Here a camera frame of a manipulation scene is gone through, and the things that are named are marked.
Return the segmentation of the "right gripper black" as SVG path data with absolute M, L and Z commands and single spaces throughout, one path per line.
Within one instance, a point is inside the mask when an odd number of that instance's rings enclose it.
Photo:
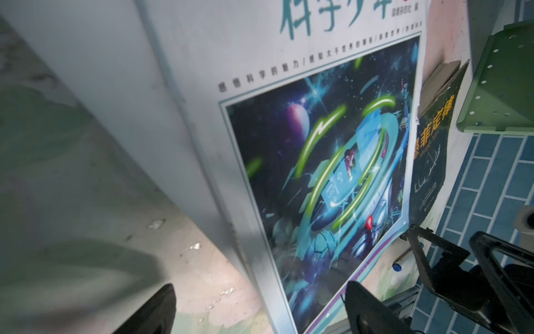
M 413 249 L 423 285 L 451 309 L 493 333 L 533 332 L 532 252 L 477 232 L 469 244 L 478 265 L 465 271 L 460 265 L 468 250 L 432 230 L 410 225 L 401 239 Z M 421 241 L 442 250 L 437 264 L 430 264 Z

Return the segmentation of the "space cover science magazine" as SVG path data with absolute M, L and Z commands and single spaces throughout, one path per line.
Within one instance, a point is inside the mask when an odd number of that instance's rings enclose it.
M 407 227 L 426 1 L 138 1 L 275 333 Z

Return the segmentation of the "white La Dame book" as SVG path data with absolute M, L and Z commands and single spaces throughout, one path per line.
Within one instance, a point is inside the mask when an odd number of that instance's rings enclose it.
M 221 251 L 185 275 L 182 310 L 225 325 L 261 310 L 133 1 L 3 1 L 1 15 Z

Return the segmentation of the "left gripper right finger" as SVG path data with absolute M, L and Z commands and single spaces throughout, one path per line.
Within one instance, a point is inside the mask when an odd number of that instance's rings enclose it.
M 413 333 L 406 323 L 358 282 L 347 283 L 344 305 L 352 333 Z

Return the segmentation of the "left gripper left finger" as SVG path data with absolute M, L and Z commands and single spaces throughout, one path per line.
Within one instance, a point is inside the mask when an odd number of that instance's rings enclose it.
M 172 284 L 164 285 L 113 334 L 171 333 L 176 315 L 176 295 Z

